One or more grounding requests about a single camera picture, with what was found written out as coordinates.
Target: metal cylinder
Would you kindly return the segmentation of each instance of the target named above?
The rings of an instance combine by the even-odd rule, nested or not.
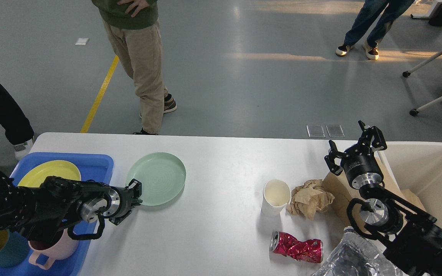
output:
[[[373,155],[358,155],[349,159],[343,159],[344,168],[349,185],[356,190],[367,184],[381,183],[383,174]]]
[[[379,227],[388,221],[388,208],[379,199],[367,199],[369,208],[361,207],[359,216],[367,224]]]
[[[107,201],[105,199],[91,199],[83,203],[79,209],[79,215],[85,222],[92,223],[98,220],[97,212],[100,208],[106,207]]]
[[[117,214],[117,211],[120,208],[120,195],[115,189],[109,190],[110,196],[110,206],[108,210],[104,213],[104,218],[111,218]]]

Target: khaki pants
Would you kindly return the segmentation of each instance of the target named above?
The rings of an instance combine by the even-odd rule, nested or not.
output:
[[[141,30],[121,29],[102,21],[112,49],[134,80],[135,94],[140,98],[142,128],[148,133],[158,133],[168,95],[161,71],[163,46],[159,21]]]

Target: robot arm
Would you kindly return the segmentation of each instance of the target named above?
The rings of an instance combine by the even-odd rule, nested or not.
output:
[[[380,241],[386,247],[383,255],[409,276],[426,272],[442,276],[442,229],[435,225],[437,219],[384,188],[374,152],[386,149],[386,142],[377,127],[365,127],[362,121],[359,124],[363,134],[357,144],[339,152],[330,140],[325,156],[329,170],[336,175],[344,171],[349,185],[364,199],[352,199],[347,206],[352,227],[361,236]],[[341,159],[340,166],[335,158]],[[360,217],[370,234],[359,229],[352,215],[356,205],[361,206]]]
[[[98,239],[105,219],[121,223],[142,200],[142,184],[133,179],[127,187],[49,176],[39,188],[15,187],[0,172],[0,230],[19,232],[28,240],[49,242],[64,229],[75,240]],[[82,220],[99,221],[95,234],[75,235]]]

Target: blue tray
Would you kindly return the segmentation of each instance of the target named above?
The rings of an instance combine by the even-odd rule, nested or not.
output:
[[[66,160],[75,164],[81,173],[81,180],[94,180],[97,182],[110,183],[114,161],[108,155],[103,154],[79,154],[79,153],[48,153],[34,152],[23,157],[18,162],[10,177],[14,178],[16,186],[29,171],[36,166],[52,160]],[[81,222],[74,227],[76,234],[93,233],[95,223]],[[56,260],[49,270],[40,269],[28,263],[32,250],[21,264],[1,268],[0,276],[76,276],[84,262],[90,241],[79,241],[78,249],[69,258]],[[45,263],[46,258],[42,255],[37,259],[38,263]]]

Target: white bin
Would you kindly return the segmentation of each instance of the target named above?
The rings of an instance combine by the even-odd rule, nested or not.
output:
[[[442,143],[387,142],[379,152],[401,190],[410,189],[442,228]]]

